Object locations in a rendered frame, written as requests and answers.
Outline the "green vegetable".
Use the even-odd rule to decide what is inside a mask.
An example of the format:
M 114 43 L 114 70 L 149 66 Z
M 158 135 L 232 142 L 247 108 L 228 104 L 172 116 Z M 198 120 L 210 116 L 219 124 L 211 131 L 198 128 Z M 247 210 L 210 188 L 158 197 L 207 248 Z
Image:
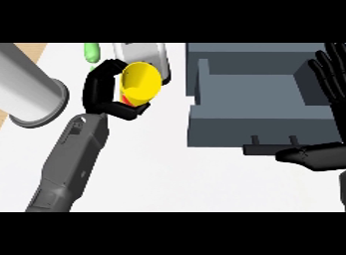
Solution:
M 98 43 L 84 44 L 84 58 L 89 63 L 98 63 L 101 60 L 101 47 Z

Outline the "grey open drawer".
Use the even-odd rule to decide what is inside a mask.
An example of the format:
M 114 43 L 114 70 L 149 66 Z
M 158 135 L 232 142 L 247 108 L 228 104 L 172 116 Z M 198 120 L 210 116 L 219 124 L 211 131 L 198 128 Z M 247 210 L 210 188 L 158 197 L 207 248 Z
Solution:
M 188 43 L 186 144 L 240 147 L 340 139 L 327 98 L 308 61 L 321 43 Z

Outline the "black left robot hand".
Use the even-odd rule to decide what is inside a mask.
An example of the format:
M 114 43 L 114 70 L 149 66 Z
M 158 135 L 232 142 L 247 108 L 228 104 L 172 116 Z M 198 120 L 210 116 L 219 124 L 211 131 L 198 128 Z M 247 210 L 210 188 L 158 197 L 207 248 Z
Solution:
M 83 107 L 87 114 L 108 114 L 132 121 L 151 106 L 149 103 L 132 107 L 114 101 L 115 75 L 129 64 L 118 59 L 109 59 L 89 72 L 83 88 Z

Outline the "white appliance with dark edge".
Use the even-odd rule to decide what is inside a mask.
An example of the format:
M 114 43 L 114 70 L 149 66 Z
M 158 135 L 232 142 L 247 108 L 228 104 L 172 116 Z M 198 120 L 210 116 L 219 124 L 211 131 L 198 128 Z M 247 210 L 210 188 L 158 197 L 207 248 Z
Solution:
M 115 57 L 126 63 L 146 62 L 161 73 L 163 84 L 172 80 L 172 69 L 164 43 L 114 43 Z

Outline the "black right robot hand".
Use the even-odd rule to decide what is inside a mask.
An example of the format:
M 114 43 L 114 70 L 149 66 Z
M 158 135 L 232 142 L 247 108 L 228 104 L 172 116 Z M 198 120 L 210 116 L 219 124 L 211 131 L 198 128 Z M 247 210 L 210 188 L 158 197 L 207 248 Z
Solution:
M 346 44 L 325 43 L 308 66 L 327 97 L 340 142 L 290 148 L 275 154 L 275 160 L 305 166 L 312 171 L 346 169 Z

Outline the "large white cylinder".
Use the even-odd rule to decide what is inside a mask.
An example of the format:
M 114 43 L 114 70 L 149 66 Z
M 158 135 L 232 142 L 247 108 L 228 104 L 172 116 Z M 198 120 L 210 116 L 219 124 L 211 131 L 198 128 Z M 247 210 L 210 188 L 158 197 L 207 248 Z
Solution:
M 22 128 L 46 125 L 61 114 L 68 88 L 52 79 L 13 43 L 0 43 L 0 110 Z

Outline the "yellow cup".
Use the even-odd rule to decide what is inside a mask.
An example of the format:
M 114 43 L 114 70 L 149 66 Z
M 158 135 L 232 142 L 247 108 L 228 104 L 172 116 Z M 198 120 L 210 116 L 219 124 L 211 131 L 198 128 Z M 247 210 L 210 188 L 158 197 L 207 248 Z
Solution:
M 146 62 L 133 62 L 120 76 L 121 102 L 133 107 L 143 105 L 158 94 L 163 77 L 158 69 Z

